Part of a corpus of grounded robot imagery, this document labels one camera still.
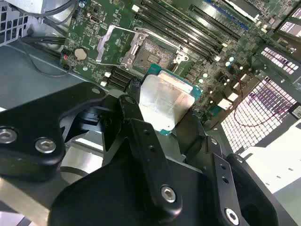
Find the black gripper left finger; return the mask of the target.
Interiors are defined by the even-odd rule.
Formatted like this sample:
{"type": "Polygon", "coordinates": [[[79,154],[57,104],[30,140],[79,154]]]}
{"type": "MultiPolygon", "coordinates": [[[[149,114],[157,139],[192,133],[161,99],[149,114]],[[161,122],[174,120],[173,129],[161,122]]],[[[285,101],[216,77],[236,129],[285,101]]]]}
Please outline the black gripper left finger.
{"type": "Polygon", "coordinates": [[[88,82],[0,114],[0,200],[32,221],[48,221],[52,204],[70,186],[58,171],[65,142],[84,132],[81,115],[92,109],[104,145],[103,166],[96,170],[130,162],[147,192],[144,207],[158,221],[173,221],[182,197],[152,125],[133,97],[112,97],[88,82]]]}

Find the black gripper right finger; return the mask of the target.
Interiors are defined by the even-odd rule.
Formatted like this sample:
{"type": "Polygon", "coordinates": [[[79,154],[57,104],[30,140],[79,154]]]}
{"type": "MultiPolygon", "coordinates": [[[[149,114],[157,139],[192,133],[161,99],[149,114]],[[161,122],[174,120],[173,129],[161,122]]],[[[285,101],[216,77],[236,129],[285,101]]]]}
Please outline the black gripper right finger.
{"type": "Polygon", "coordinates": [[[221,226],[291,226],[293,218],[268,190],[246,160],[223,155],[218,141],[205,134],[189,110],[175,127],[184,162],[209,182],[213,213],[221,226]]]}

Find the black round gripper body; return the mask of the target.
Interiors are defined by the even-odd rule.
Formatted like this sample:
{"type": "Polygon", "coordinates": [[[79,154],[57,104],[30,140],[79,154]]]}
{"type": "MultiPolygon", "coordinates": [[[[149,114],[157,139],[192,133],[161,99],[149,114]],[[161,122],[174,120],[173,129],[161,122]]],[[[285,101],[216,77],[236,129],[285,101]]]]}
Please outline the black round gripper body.
{"type": "MultiPolygon", "coordinates": [[[[173,226],[217,226],[207,177],[177,162],[169,162],[182,195],[181,213],[173,226]]],[[[50,226],[157,226],[158,218],[143,205],[144,185],[128,161],[100,168],[65,188],[52,204],[50,226]]]]}

